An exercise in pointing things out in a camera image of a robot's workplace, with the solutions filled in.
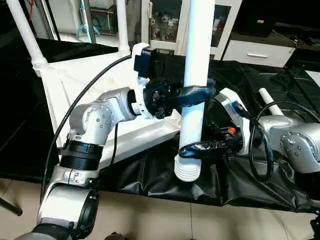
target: glass cabinet door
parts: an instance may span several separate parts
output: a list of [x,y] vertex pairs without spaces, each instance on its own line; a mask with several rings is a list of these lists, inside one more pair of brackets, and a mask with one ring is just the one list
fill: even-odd
[[229,17],[231,6],[215,5],[214,20],[212,27],[211,47],[217,48],[220,38],[224,32],[227,19]]
[[151,40],[175,43],[182,7],[181,0],[153,0]]

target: black cable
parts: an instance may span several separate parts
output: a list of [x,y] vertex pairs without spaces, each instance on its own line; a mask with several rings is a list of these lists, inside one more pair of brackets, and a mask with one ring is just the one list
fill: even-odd
[[[271,180],[272,175],[274,173],[274,162],[275,162],[275,155],[272,150],[271,144],[270,144],[270,139],[266,133],[266,130],[261,126],[261,124],[256,120],[251,121],[253,123],[253,128],[251,129],[250,132],[250,140],[249,140],[249,163],[250,163],[250,168],[253,176],[262,183],[266,183]],[[255,167],[255,160],[252,154],[252,148],[253,148],[253,140],[254,140],[254,135],[256,132],[256,128],[258,128],[261,138],[264,143],[264,149],[265,149],[265,154],[266,154],[266,173],[265,175],[261,176],[256,167]]]
[[114,128],[114,147],[113,147],[113,154],[112,154],[112,158],[109,166],[111,166],[115,162],[115,157],[117,152],[117,138],[118,138],[118,123],[116,123]]
[[[249,163],[250,163],[250,168],[252,171],[253,176],[260,182],[267,182],[271,179],[273,173],[274,173],[274,161],[275,161],[275,156],[274,152],[271,148],[270,144],[270,139],[268,134],[266,133],[266,130],[261,126],[261,124],[258,122],[257,119],[251,116],[251,114],[237,101],[232,103],[233,108],[235,109],[236,113],[239,114],[242,118],[249,119],[251,123],[253,124],[253,128],[251,129],[250,132],[250,139],[249,139]],[[265,149],[265,154],[266,154],[266,174],[264,176],[259,175],[257,172],[257,169],[255,168],[255,162],[254,162],[254,157],[252,154],[252,145],[253,145],[253,139],[254,139],[254,134],[256,132],[256,128],[258,128],[261,138],[264,143],[264,149]]]
[[[269,104],[267,104],[258,114],[258,116],[254,119],[253,123],[253,128],[251,129],[250,132],[250,140],[249,140],[249,163],[250,163],[250,168],[251,171],[253,173],[253,176],[260,182],[267,182],[271,179],[272,175],[273,175],[273,171],[274,171],[274,154],[273,154],[273,150],[271,149],[270,143],[269,143],[269,138],[267,136],[267,133],[265,131],[265,129],[260,125],[260,123],[258,122],[261,115],[270,107],[272,107],[273,105],[277,105],[277,104],[289,104],[289,105],[293,105],[296,106],[298,108],[300,108],[301,110],[305,111],[306,113],[308,113],[310,116],[312,116],[318,123],[320,123],[320,118],[314,114],[311,110],[309,110],[308,108],[304,107],[301,104],[292,102],[292,101],[285,101],[285,100],[279,100],[279,101],[273,101]],[[264,147],[265,147],[265,152],[267,155],[267,172],[265,174],[265,176],[261,176],[258,174],[257,169],[255,167],[255,161],[252,155],[252,148],[253,148],[253,139],[254,139],[254,135],[256,132],[256,127],[258,128],[258,130],[260,131],[262,140],[264,142]]]
[[44,173],[43,173],[43,179],[42,179],[42,184],[41,184],[41,193],[40,193],[40,201],[42,202],[43,197],[45,195],[46,192],[46,184],[47,184],[47,174],[48,174],[48,166],[49,166],[49,162],[50,162],[50,156],[51,156],[51,152],[56,144],[56,141],[58,139],[58,136],[63,128],[63,126],[65,125],[65,123],[68,120],[68,117],[70,116],[71,112],[73,111],[73,109],[76,107],[76,105],[78,104],[78,102],[80,101],[80,99],[84,96],[84,94],[89,90],[89,88],[91,88],[91,86],[93,84],[95,84],[95,82],[103,75],[105,74],[107,71],[109,71],[112,67],[114,67],[115,65],[130,59],[131,55],[128,56],[124,56],[116,61],[114,61],[113,63],[111,63],[110,65],[108,65],[105,69],[103,69],[101,72],[99,72],[88,84],[87,86],[85,86],[85,88],[80,92],[80,94],[76,97],[76,99],[73,101],[73,103],[71,104],[71,106],[69,107],[68,111],[66,112],[66,114],[64,115],[60,125],[58,126],[53,140],[51,142],[50,148],[49,148],[49,152],[48,152],[48,156],[46,158],[45,161],[45,167],[44,167]]

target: cabinet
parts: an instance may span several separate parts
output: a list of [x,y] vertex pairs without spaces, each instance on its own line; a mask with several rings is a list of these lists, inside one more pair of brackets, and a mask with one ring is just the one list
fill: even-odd
[[[215,1],[210,54],[216,60],[222,58],[241,2],[242,0]],[[190,0],[142,0],[141,41],[149,43],[151,47],[171,50],[175,55],[185,56],[188,40],[189,8]],[[149,21],[149,12],[152,12],[151,21]],[[167,28],[167,17],[172,19],[173,23],[177,22],[176,25]]]
[[283,68],[295,48],[231,40],[223,60]]

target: bottle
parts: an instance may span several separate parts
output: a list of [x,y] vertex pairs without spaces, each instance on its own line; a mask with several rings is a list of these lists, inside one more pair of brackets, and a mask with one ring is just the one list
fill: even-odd
[[160,22],[159,22],[159,18],[152,18],[151,19],[151,39],[152,40],[160,40]]
[[166,28],[165,33],[165,41],[167,42],[174,42],[176,40],[176,33],[177,33],[177,24],[170,19],[168,21],[168,26]]
[[166,41],[169,15],[164,13],[161,17],[161,41]]
[[219,18],[215,18],[214,21],[213,21],[212,36],[216,35],[216,33],[218,31],[219,23],[220,23],[220,19]]

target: white frame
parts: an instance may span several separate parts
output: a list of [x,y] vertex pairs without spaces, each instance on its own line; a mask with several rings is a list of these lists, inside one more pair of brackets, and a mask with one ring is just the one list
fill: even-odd
[[[225,22],[218,47],[211,47],[210,54],[215,60],[221,60],[226,48],[231,30],[234,26],[242,0],[216,0],[216,5],[230,6],[230,12]],[[149,3],[150,0],[141,0],[141,41],[149,42]],[[159,49],[174,50],[175,55],[186,55],[188,39],[190,0],[182,0],[179,25],[175,42],[150,40],[151,47]]]

